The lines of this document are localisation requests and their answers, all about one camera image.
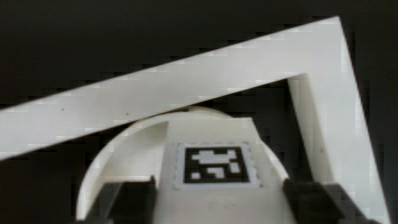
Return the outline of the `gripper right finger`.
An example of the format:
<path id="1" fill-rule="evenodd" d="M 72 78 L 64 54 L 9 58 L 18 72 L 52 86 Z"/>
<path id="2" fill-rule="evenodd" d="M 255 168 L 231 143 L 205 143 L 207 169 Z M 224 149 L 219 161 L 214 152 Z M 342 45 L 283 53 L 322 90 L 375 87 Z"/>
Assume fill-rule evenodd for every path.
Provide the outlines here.
<path id="1" fill-rule="evenodd" d="M 382 224 L 368 218 L 340 184 L 283 182 L 297 224 Z"/>

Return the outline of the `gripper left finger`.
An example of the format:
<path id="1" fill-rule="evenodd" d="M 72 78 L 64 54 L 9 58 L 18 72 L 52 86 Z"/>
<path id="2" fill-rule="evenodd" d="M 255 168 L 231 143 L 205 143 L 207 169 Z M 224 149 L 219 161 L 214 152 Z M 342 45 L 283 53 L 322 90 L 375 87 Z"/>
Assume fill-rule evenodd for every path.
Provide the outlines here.
<path id="1" fill-rule="evenodd" d="M 153 224 L 157 180 L 86 180 L 79 193 L 77 224 Z"/>

